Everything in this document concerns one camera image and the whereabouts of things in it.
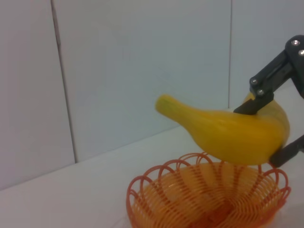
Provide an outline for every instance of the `banana peel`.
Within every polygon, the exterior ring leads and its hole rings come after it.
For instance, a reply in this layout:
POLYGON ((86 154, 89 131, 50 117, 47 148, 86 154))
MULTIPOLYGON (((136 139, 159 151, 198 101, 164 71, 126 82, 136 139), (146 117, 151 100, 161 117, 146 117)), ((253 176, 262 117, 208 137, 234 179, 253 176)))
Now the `banana peel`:
MULTIPOLYGON (((244 101, 250 98, 254 99, 251 93, 244 101)), ((155 107, 182 125, 202 150, 233 164, 266 163, 289 137, 287 115, 275 100, 256 115, 200 110, 169 95, 159 97, 155 107)))

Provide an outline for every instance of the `bolt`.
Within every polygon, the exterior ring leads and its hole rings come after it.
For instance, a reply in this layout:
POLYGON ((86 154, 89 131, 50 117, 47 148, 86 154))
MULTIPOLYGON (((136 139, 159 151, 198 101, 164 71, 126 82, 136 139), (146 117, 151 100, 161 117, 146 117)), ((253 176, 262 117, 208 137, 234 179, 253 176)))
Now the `bolt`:
POLYGON ((252 79, 250 80, 250 83, 251 83, 252 85, 256 85, 256 84, 257 84, 257 80, 256 80, 255 78, 252 78, 252 79))
POLYGON ((263 96, 263 95, 264 95, 264 90, 263 90, 263 89, 259 89, 259 90, 257 91, 257 95, 263 96))
POLYGON ((293 40, 293 41, 291 41, 291 44, 293 46, 299 46, 300 45, 300 41, 299 40, 293 40))

